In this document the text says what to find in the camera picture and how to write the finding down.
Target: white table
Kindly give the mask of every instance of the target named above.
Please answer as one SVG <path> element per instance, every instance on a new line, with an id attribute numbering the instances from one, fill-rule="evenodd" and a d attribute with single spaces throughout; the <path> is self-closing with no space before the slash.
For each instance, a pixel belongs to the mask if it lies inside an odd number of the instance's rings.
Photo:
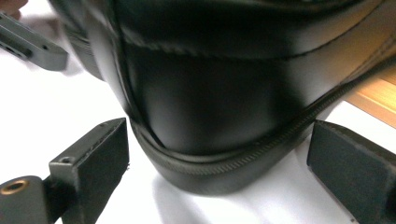
<path id="1" fill-rule="evenodd" d="M 69 52 L 44 1 L 30 1 L 22 22 Z M 125 117 L 105 82 L 85 72 L 72 54 L 62 73 L 48 72 L 0 50 L 0 182 L 23 175 L 46 178 L 48 162 L 95 125 Z M 396 152 L 396 130 L 341 103 L 328 121 Z M 202 197 L 167 183 L 129 127 L 131 166 L 97 221 L 104 223 L 350 223 L 352 217 L 305 164 L 307 139 L 248 188 Z"/>

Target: stitching seam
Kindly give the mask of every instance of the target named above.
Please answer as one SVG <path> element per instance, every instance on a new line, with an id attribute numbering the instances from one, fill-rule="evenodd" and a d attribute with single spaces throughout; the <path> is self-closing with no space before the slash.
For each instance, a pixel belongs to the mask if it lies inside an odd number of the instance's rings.
<path id="1" fill-rule="evenodd" d="M 363 19 L 361 19 L 358 23 L 350 27 L 348 30 L 346 30 L 343 34 L 337 36 L 336 38 L 330 40 L 329 42 L 315 48 L 311 49 L 309 51 L 291 55 L 291 56 L 286 56 L 286 57 L 275 57 L 275 58 L 269 58 L 269 59 L 263 59 L 263 58 L 257 58 L 257 59 L 249 59 L 249 58 L 240 58 L 240 57 L 234 57 L 230 55 L 221 55 L 221 54 L 214 54 L 214 53 L 209 53 L 209 52 L 203 52 L 199 50 L 194 50 L 194 49 L 183 49 L 183 48 L 178 48 L 175 46 L 166 46 L 165 44 L 161 43 L 145 43 L 143 40 L 135 40 L 132 39 L 129 36 L 124 36 L 125 42 L 128 44 L 135 45 L 136 47 L 139 47 L 141 49 L 148 49 L 151 51 L 161 51 L 167 54 L 175 54 L 178 56 L 190 56 L 193 58 L 204 58 L 204 59 L 218 59 L 218 60 L 228 60 L 228 61 L 242 61 L 242 62 L 267 62 L 267 61 L 289 61 L 293 60 L 296 58 L 300 57 L 305 57 L 309 54 L 315 53 L 318 50 L 321 50 L 327 46 L 330 46 L 330 44 L 336 42 L 338 39 L 341 37 L 348 35 L 350 32 L 355 30 L 359 25 L 361 25 L 364 21 L 366 21 L 371 15 L 373 15 L 374 12 L 376 12 L 385 2 L 386 0 L 381 1 L 369 14 L 367 14 Z"/>
<path id="2" fill-rule="evenodd" d="M 354 73 L 360 74 L 361 69 L 373 65 L 372 62 L 374 62 L 376 59 L 378 59 L 378 57 L 379 57 L 379 59 L 383 60 L 381 58 L 381 56 L 383 56 L 387 52 L 388 49 L 390 49 L 394 46 L 395 40 L 396 40 L 396 32 L 394 32 L 389 37 L 389 39 L 369 57 L 368 60 L 363 62 L 354 71 Z M 337 98 L 338 98 L 337 96 L 333 96 L 329 99 L 329 102 L 332 103 Z M 317 109 L 315 109 L 314 112 L 312 112 L 312 113 L 315 113 L 315 111 L 321 111 L 322 110 L 321 108 L 323 108 L 325 106 L 326 106 L 326 102 L 325 102 L 325 105 L 321 105 L 321 106 L 317 107 Z M 307 123 L 309 120 L 311 120 L 311 119 L 309 117 L 306 117 L 305 119 L 302 120 L 301 123 L 302 124 Z M 294 126 L 292 129 L 288 130 L 285 134 L 280 135 L 279 138 L 277 138 L 275 141 L 270 142 L 267 146 L 264 146 L 264 147 L 251 146 L 251 148 L 256 148 L 256 149 L 253 152 L 251 152 L 247 155 L 244 155 L 244 157 L 239 158 L 236 161 L 228 162 L 226 164 L 216 165 L 215 163 L 211 163 L 210 167 L 208 165 L 203 166 L 202 164 L 195 164 L 195 163 L 189 164 L 186 166 L 183 164 L 183 161 L 169 157 L 168 155 L 163 155 L 163 153 L 161 151 L 158 151 L 155 147 L 152 147 L 152 149 L 150 147 L 148 147 L 148 148 L 150 148 L 150 150 L 145 150 L 145 151 L 147 151 L 147 153 L 152 155 L 153 159 L 156 162 L 161 163 L 163 166 L 165 166 L 168 169 L 171 169 L 173 171 L 176 171 L 176 172 L 181 172 L 183 174 L 188 174 L 188 175 L 218 175 L 218 174 L 230 172 L 230 171 L 235 170 L 243 165 L 246 165 L 247 163 L 249 163 L 251 161 L 257 160 L 265 152 L 278 146 L 281 142 L 285 141 L 285 139 L 287 139 L 288 136 L 290 136 L 294 132 L 298 132 L 300 129 L 301 129 L 300 125 Z M 147 146 L 150 146 L 149 142 L 144 141 L 144 143 Z"/>

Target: black leather bag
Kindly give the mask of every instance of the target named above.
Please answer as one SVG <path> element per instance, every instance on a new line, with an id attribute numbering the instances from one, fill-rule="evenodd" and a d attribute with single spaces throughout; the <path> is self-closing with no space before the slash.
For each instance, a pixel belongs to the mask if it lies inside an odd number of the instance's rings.
<path id="1" fill-rule="evenodd" d="M 240 189 L 395 66 L 394 0 L 50 0 L 158 171 Z"/>

